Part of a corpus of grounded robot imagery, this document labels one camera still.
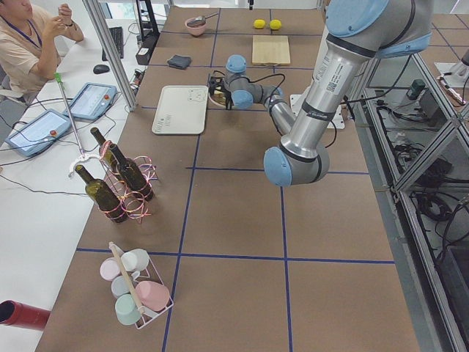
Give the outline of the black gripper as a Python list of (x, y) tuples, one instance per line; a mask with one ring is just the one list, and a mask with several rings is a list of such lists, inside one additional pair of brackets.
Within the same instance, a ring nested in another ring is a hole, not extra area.
[(233, 106), (234, 102), (232, 100), (231, 92), (225, 86), (221, 87), (221, 91), (224, 95), (224, 105), (225, 106)]

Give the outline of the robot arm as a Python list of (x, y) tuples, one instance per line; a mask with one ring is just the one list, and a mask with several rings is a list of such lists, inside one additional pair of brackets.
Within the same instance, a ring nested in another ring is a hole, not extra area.
[(298, 113), (281, 90), (255, 84), (245, 74), (245, 59), (229, 57), (222, 86), (237, 109), (255, 103), (269, 112), (281, 134), (265, 152), (264, 171), (277, 186), (314, 183), (329, 168), (320, 139), (359, 68), (370, 59), (409, 56), (430, 42), (433, 1), (331, 1), (323, 35), (327, 51)]

